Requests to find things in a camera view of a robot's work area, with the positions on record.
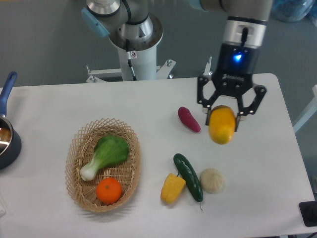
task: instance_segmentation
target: cucumber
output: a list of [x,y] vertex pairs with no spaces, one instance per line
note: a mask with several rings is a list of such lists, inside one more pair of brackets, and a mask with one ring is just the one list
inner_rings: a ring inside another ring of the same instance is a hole
[[193,198],[197,202],[202,202],[204,198],[203,190],[192,165],[189,163],[189,161],[186,159],[185,156],[179,153],[174,155],[173,160],[179,173],[182,175],[183,179],[186,181],[186,185],[190,193],[192,194]]

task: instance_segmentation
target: woven basket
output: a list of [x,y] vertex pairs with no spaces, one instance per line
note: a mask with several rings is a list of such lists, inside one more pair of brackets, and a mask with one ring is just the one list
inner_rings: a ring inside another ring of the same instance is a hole
[[[97,172],[92,181],[83,181],[80,169],[92,158],[97,141],[113,134],[126,140],[129,155],[126,161]],[[75,135],[66,161],[66,186],[68,194],[80,207],[93,212],[106,212],[125,203],[133,194],[140,176],[141,154],[137,135],[130,126],[115,119],[102,119],[91,122]],[[121,198],[112,205],[105,205],[96,197],[98,183],[108,177],[117,179],[122,187]]]

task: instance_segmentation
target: white tabletop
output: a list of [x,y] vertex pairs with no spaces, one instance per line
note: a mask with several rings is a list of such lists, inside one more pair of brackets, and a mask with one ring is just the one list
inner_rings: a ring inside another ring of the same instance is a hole
[[[254,82],[266,86],[267,94],[226,145],[208,135],[195,78],[13,88],[7,119],[23,145],[18,159],[0,171],[6,209],[0,237],[249,238],[317,231],[305,227],[300,215],[298,204],[314,196],[278,80],[257,74]],[[216,104],[237,110],[230,98]],[[192,112],[200,133],[181,124],[180,106]],[[135,130],[142,168],[125,205],[93,214],[67,194],[64,171],[74,135],[101,118],[122,120]],[[160,200],[166,176],[177,174],[175,153],[185,155],[198,176],[206,168],[224,175],[222,193],[204,193],[203,212],[188,189],[172,206]]]

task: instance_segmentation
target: blue pot handle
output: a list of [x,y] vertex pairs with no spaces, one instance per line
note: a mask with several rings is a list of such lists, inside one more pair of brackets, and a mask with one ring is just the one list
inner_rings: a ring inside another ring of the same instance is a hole
[[15,80],[17,78],[16,72],[11,72],[6,80],[4,87],[0,94],[0,115],[5,117],[6,116],[6,103],[8,102],[8,98],[10,92],[14,86]]

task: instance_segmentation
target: pot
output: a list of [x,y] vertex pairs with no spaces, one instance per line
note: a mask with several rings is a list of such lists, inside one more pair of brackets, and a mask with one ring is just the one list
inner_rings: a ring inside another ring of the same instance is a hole
[[6,104],[17,78],[16,72],[11,72],[0,94],[0,169],[10,165],[21,151],[21,138],[6,119]]

